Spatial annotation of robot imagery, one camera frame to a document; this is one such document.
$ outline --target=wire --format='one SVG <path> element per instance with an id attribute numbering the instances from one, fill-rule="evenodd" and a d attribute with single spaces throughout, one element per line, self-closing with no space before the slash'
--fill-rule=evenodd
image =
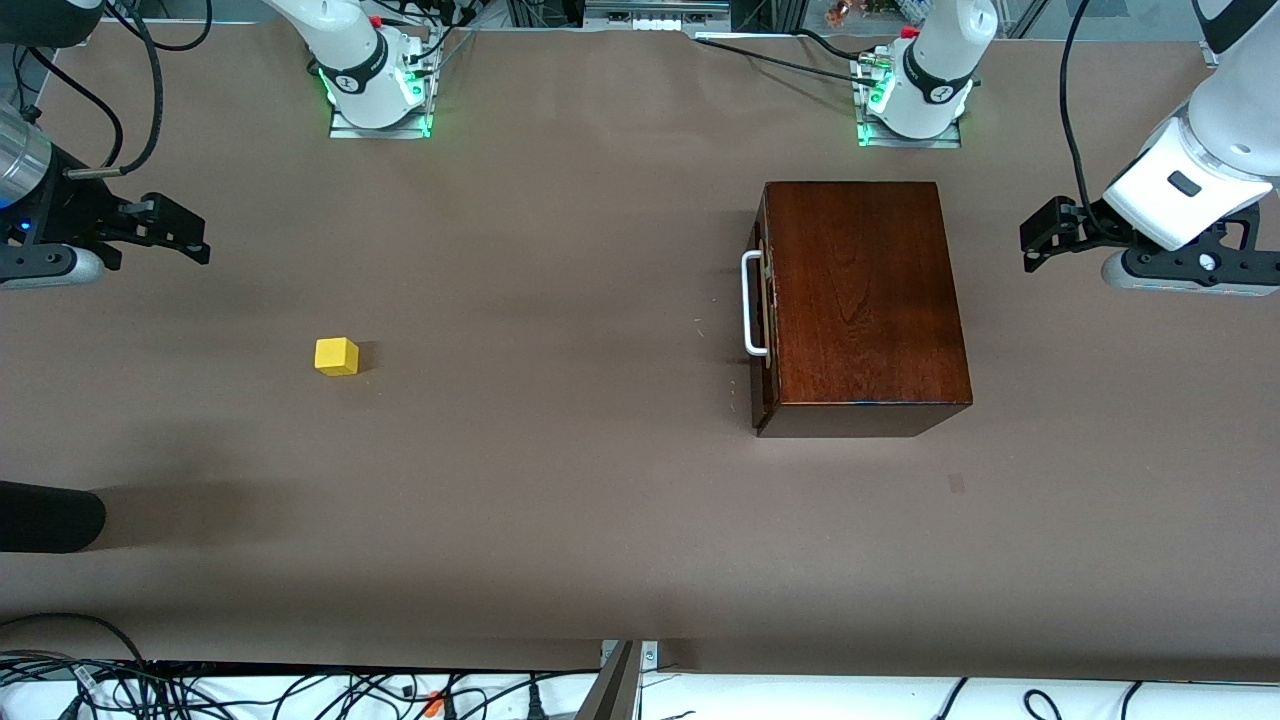
<path id="1" fill-rule="evenodd" d="M 1062 135 L 1066 136 L 1066 147 L 1071 152 L 1071 169 L 1075 172 L 1075 188 L 1080 193 L 1080 205 L 1084 208 L 1084 217 L 1097 232 L 1105 237 L 1114 238 L 1115 236 L 1103 228 L 1102 223 L 1093 214 L 1093 202 L 1089 200 L 1089 188 L 1084 181 L 1084 161 L 1080 160 L 1080 147 L 1076 145 L 1075 132 L 1071 129 L 1071 113 L 1066 106 L 1066 69 L 1071 60 L 1075 33 L 1080 29 L 1080 20 L 1084 19 L 1084 12 L 1088 8 L 1089 0 L 1080 0 L 1080 6 L 1075 9 L 1075 17 L 1071 18 L 1071 28 L 1066 32 L 1066 44 L 1062 46 L 1062 64 L 1057 69 L 1057 109 L 1062 115 Z"/>
<path id="2" fill-rule="evenodd" d="M 406 18 L 422 18 L 422 19 L 428 19 L 428 20 L 435 20 L 438 23 L 440 22 L 440 15 L 429 14 L 421 6 L 419 6 L 419 9 L 417 9 L 416 13 L 412 13 L 412 12 L 410 12 L 408 8 L 404 8 L 403 10 L 398 10 L 396 8 L 392 8 L 390 3 L 388 3 L 387 0 L 374 0 L 374 4 L 375 5 L 381 5 L 384 9 L 389 10 L 392 13 L 396 13 L 397 15 L 403 15 Z"/>
<path id="3" fill-rule="evenodd" d="M 1027 708 L 1028 715 L 1030 715 L 1036 720 L 1050 720 L 1048 717 L 1044 717 L 1039 712 L 1036 712 L 1036 708 L 1032 707 L 1033 697 L 1038 697 L 1048 705 L 1048 708 L 1053 711 L 1053 720 L 1062 720 L 1062 714 L 1059 712 L 1057 703 L 1053 702 L 1053 698 L 1048 697 L 1048 694 L 1046 694 L 1044 691 L 1037 691 L 1037 689 L 1030 689 L 1023 693 L 1023 707 Z"/>
<path id="4" fill-rule="evenodd" d="M 38 58 L 37 53 L 33 51 L 33 54 Z M 95 615 L 84 615 L 82 612 L 33 612 L 31 615 L 22 615 L 19 618 L 5 620 L 0 623 L 0 629 L 32 623 L 35 620 L 78 620 L 81 623 L 91 623 L 100 628 L 105 628 L 109 633 L 115 635 L 122 644 L 124 644 L 124 647 L 129 651 L 129 655 L 133 656 L 133 660 L 140 666 L 146 665 L 146 660 L 142 659 L 142 652 L 138 651 L 138 646 L 133 643 L 133 639 L 129 638 L 129 635 L 124 634 L 124 630 Z"/>
<path id="5" fill-rule="evenodd" d="M 79 92 L 86 100 L 97 105 L 99 110 L 102 110 L 102 114 L 106 115 L 106 119 L 111 122 L 113 138 L 111 138 L 111 150 L 110 152 L 106 154 L 106 160 L 102 160 L 101 167 L 108 168 L 113 163 L 115 163 L 115 160 L 120 156 L 120 147 L 124 145 L 124 126 L 120 124 L 120 118 L 119 115 L 115 114 L 115 110 L 113 110 L 110 105 L 104 102 L 101 97 L 93 95 L 87 87 L 76 82 L 76 78 L 63 72 L 63 69 L 55 65 L 52 61 L 50 61 L 49 58 L 45 58 L 45 55 L 40 50 L 35 47 L 28 47 L 27 53 L 29 53 L 31 56 L 35 58 L 37 63 L 44 65 L 46 70 L 56 76 L 58 79 L 65 82 L 68 86 L 70 86 L 72 90 Z"/>
<path id="6" fill-rule="evenodd" d="M 737 53 L 739 55 L 746 55 L 748 58 L 755 58 L 756 60 L 764 60 L 765 63 L 773 63 L 774 65 L 782 65 L 783 68 L 791 68 L 792 70 L 800 70 L 805 73 L 813 73 L 815 76 L 831 77 L 836 79 L 842 79 L 845 82 L 852 82 L 854 85 L 865 85 L 868 87 L 876 85 L 876 81 L 870 78 L 854 77 L 846 73 L 833 73 L 831 70 L 810 68 L 808 65 L 801 65 L 787 60 L 780 60 L 778 58 L 769 58 L 768 55 L 760 55 L 759 53 L 751 53 L 750 50 L 742 50 L 741 47 L 731 47 L 728 45 L 722 45 L 719 42 L 707 40 L 705 37 L 696 37 L 694 38 L 694 42 L 699 45 L 707 45 L 708 47 L 716 47 L 718 50 L 728 50 L 730 53 Z"/>
<path id="7" fill-rule="evenodd" d="M 212 18 L 212 4 L 211 0 L 206 0 L 210 6 L 209 17 Z M 142 45 L 147 49 L 147 63 L 151 64 L 151 92 L 152 92 L 152 105 L 151 105 L 151 131 L 147 133 L 147 142 L 142 146 L 142 151 L 128 164 L 119 168 L 119 174 L 127 176 L 133 170 L 142 167 L 151 154 L 155 152 L 156 143 L 160 141 L 160 123 L 164 119 L 164 78 L 160 76 L 160 55 L 156 53 L 157 45 L 151 37 L 151 31 L 147 29 L 147 24 L 142 22 L 142 17 L 138 12 L 124 5 L 124 12 L 128 13 L 129 18 L 138 24 L 137 33 L 142 38 Z"/>
<path id="8" fill-rule="evenodd" d="M 1133 700 L 1133 693 L 1138 692 L 1142 687 L 1142 680 L 1129 685 L 1129 689 L 1124 693 L 1124 700 L 1120 701 L 1120 720 L 1129 720 L 1129 701 Z"/>
<path id="9" fill-rule="evenodd" d="M 956 703 L 956 698 L 960 697 L 960 691 L 969 682 L 969 678 L 960 678 L 956 684 L 951 685 L 951 692 L 947 693 L 947 701 L 942 703 L 942 710 L 934 716 L 933 720 L 947 720 L 947 715 L 951 715 L 951 706 Z"/>
<path id="10" fill-rule="evenodd" d="M 511 693 L 513 693 L 513 692 L 516 692 L 518 689 L 527 688 L 529 685 L 531 685 L 534 683 L 538 683 L 538 682 L 541 682 L 541 680 L 550 680 L 553 678 L 563 678 L 566 675 L 589 675 L 591 673 L 599 673 L 599 670 L 558 670 L 556 673 L 541 673 L 536 678 L 530 678 L 529 680 L 525 680 L 522 683 L 516 683 L 515 685 L 511 685 L 509 688 L 507 688 L 507 689 L 504 689 L 504 691 L 502 691 L 499 693 L 494 693 L 492 697 L 486 697 L 485 701 L 480 703 L 480 706 L 472 707 L 471 710 L 468 710 L 467 712 L 465 712 L 463 715 L 461 715 L 458 717 L 458 720 L 467 720 L 467 717 L 471 717 L 472 715 L 475 715 L 476 712 L 480 712 L 481 710 L 484 710 L 484 712 L 488 714 L 489 712 L 488 711 L 489 703 L 495 702 L 498 698 L 506 697 L 506 696 L 508 696 L 508 694 L 511 694 Z"/>
<path id="11" fill-rule="evenodd" d="M 115 8 L 110 0 L 104 3 L 106 12 L 110 13 L 111 17 L 116 19 L 116 22 L 124 26 L 124 29 L 132 32 L 133 37 L 137 37 L 138 40 L 146 42 L 147 38 L 142 37 L 142 33 L 145 32 L 145 28 L 141 27 L 143 24 L 142 18 L 138 15 L 137 10 L 133 9 L 128 3 L 124 3 L 123 0 L 120 1 L 120 5 L 124 8 L 125 14 L 128 14 L 129 18 L 132 18 L 133 22 L 137 23 L 140 27 L 134 28 L 132 24 L 129 24 L 129 22 L 124 19 L 123 15 L 120 15 L 120 10 Z M 184 53 L 187 50 L 195 50 L 196 47 L 200 47 L 200 45 L 205 41 L 205 38 L 209 37 L 209 31 L 211 31 L 212 28 L 214 28 L 214 0 L 205 0 L 205 27 L 201 28 L 200 35 L 197 35 L 195 40 L 192 40 L 191 42 L 184 42 L 182 45 L 165 45 L 163 42 L 156 42 L 155 46 L 157 50 L 168 50 L 170 53 Z"/>
<path id="12" fill-rule="evenodd" d="M 814 31 L 812 31 L 809 28 L 804 28 L 804 27 L 800 28 L 800 29 L 791 31 L 791 35 L 794 35 L 796 37 L 808 37 L 809 40 L 813 40 L 818 45 L 822 45 L 822 49 L 826 50 L 827 53 L 831 53 L 832 55 L 835 55 L 837 58 L 842 58 L 845 60 L 858 60 L 858 58 L 863 53 L 870 53 L 872 50 L 876 50 L 876 47 L 872 46 L 872 47 L 868 47 L 867 50 L 860 50 L 858 53 L 845 53 L 840 47 L 836 47 L 831 42 L 827 42 L 826 37 L 818 35 L 817 32 L 814 32 Z"/>

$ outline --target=wooden box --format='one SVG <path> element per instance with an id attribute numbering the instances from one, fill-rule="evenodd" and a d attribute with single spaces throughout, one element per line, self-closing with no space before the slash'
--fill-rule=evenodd
<path id="1" fill-rule="evenodd" d="M 742 295 L 760 437 L 910 437 L 973 404 L 933 183 L 768 183 Z"/>

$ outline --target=metal handle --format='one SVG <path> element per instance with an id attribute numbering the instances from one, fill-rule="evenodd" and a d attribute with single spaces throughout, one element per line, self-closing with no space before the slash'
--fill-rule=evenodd
<path id="1" fill-rule="evenodd" d="M 742 346 L 748 354 L 764 357 L 769 354 L 768 347 L 759 347 L 751 342 L 751 281 L 746 273 L 746 264 L 751 260 L 764 258 L 763 250 L 748 250 L 742 254 Z"/>

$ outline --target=brown table surface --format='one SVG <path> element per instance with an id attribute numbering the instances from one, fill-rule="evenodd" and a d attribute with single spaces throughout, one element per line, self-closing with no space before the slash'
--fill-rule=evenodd
<path id="1" fill-rule="evenodd" d="M 717 671 L 1280 679 L 1280 302 L 1115 291 L 1101 251 L 1023 273 L 1018 225 L 1074 188 L 1060 51 L 996 44 L 957 151 L 858 147 L 844 83 L 675 33 L 480 33 L 417 142 L 326 140 L 287 24 L 164 54 L 160 147 L 113 187 L 204 215 L 212 264 L 125 247 L 0 299 L 5 479 L 118 520 L 0 559 L 0 610 L 172 659 L 572 666 L 625 635 Z M 141 44 L 60 63 L 132 156 Z M 1094 192 L 1204 73 L 1079 47 Z M 92 106 L 44 109 L 100 160 Z M 772 179 L 938 183 L 970 410 L 753 437 L 737 259 Z M 372 369 L 316 373 L 328 336 Z M 32 633 L 5 644 L 119 652 Z"/>

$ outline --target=gray metal bracket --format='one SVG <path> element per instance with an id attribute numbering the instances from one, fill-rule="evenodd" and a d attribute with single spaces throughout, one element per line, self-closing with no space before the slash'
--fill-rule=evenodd
<path id="1" fill-rule="evenodd" d="M 635 720 L 640 694 L 640 674 L 645 664 L 658 666 L 658 643 L 645 650 L 643 641 L 605 641 L 600 646 L 604 667 L 591 683 L 582 707 L 573 720 Z"/>

